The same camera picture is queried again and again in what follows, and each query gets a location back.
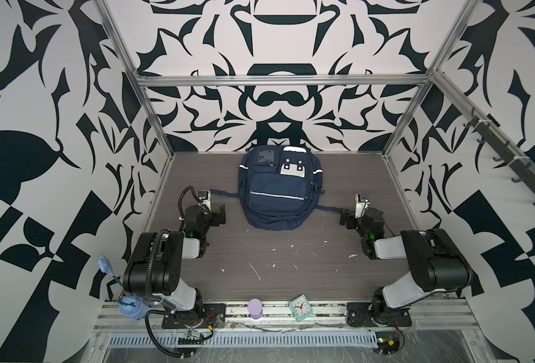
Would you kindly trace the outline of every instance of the alarm clock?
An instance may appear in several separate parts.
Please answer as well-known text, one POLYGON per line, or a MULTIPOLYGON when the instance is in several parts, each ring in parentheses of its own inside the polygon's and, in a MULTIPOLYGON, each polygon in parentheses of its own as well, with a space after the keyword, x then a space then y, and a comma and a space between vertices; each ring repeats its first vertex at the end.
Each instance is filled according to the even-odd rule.
POLYGON ((302 321, 314 313, 314 309, 312 309, 305 295, 301 295, 289 303, 289 308, 297 321, 302 321))

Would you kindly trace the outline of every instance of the dark wood surface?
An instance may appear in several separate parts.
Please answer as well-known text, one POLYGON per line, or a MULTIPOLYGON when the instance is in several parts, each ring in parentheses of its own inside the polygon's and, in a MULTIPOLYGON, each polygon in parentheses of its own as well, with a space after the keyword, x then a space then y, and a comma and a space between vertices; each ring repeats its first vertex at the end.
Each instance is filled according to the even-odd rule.
MULTIPOLYGON (((319 204, 354 210, 355 194, 366 193, 395 233, 411 228, 380 155, 317 157, 325 190, 319 204)), ((241 154, 177 155, 151 230, 178 228, 177 199, 187 185, 237 192, 241 159, 241 154)), ((183 207, 194 202, 188 194, 183 207)), ((315 210, 293 231, 264 231, 249 225, 239 199, 213 196, 211 202, 213 209, 226 205, 227 224, 211 227, 205 255, 183 261, 181 268, 182 279, 205 300, 291 300, 301 294, 311 300, 366 299, 408 271, 406 260, 369 260, 358 233, 340 226, 338 214, 315 210)))

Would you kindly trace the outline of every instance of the white arm segment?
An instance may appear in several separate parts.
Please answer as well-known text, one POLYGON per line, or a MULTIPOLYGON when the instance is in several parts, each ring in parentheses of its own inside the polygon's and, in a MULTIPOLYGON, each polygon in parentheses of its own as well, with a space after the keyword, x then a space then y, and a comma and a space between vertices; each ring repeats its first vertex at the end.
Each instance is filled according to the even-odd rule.
POLYGON ((407 253, 404 251, 403 238, 400 235, 374 241, 374 251, 381 260, 407 258, 407 253))
POLYGON ((407 272, 403 277, 385 286, 382 289, 382 296, 387 306, 398 309, 410 305, 416 301, 424 299, 431 293, 424 292, 422 288, 413 280, 411 272, 407 272))
POLYGON ((183 255, 181 259, 199 257, 199 240, 197 238, 183 238, 183 255))
POLYGON ((163 294, 153 294, 160 296, 162 299, 169 301, 171 304, 177 307, 177 311, 188 311, 195 306, 195 299, 197 298, 197 291, 187 285, 183 279, 178 279, 178 285, 175 291, 170 296, 164 296, 163 294))

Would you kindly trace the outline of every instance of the black and white wall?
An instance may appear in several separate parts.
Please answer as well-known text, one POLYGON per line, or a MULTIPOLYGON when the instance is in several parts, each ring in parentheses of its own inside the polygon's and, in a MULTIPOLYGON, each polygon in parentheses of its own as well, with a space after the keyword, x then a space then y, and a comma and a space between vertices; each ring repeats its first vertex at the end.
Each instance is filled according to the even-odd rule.
POLYGON ((80 358, 165 161, 91 2, 0 1, 0 361, 80 358))
POLYGON ((415 85, 152 87, 175 151, 296 145, 379 151, 415 85))
MULTIPOLYGON (((464 0, 108 0, 146 76, 425 73, 464 0)), ((412 86, 151 89, 177 151, 382 150, 412 86)))
MULTIPOLYGON (((485 0, 445 75, 535 161, 535 0, 485 0)), ((485 336, 535 361, 535 195, 435 86, 391 155, 420 228, 444 228, 476 272, 485 336)))

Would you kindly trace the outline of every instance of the mounting plate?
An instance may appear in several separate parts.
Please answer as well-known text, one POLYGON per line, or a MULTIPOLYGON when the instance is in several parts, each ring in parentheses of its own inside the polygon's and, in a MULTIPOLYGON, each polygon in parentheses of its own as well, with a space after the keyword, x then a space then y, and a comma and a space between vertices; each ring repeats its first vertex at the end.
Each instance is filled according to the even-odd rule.
POLYGON ((377 327, 378 324, 375 323, 375 321, 379 323, 387 322, 391 325, 394 325, 394 322, 397 321, 399 323, 399 326, 401 327, 408 327, 413 324, 408 308, 390 309, 387 312, 380 312, 379 314, 374 316, 375 321, 373 321, 373 317, 370 314, 370 310, 368 310, 370 304, 370 302, 347 303, 346 308, 348 310, 348 316, 346 317, 346 322, 348 323, 348 325, 354 327, 377 327))
POLYGON ((203 317, 204 321, 201 324, 203 328, 207 325, 212 325, 213 328, 223 328, 225 326, 225 313, 227 307, 225 304, 203 304, 203 316, 198 316, 195 312, 179 311, 177 314, 169 314, 162 320, 163 329, 185 329, 186 325, 183 322, 191 323, 203 317), (207 319, 207 316, 215 314, 214 318, 207 319))

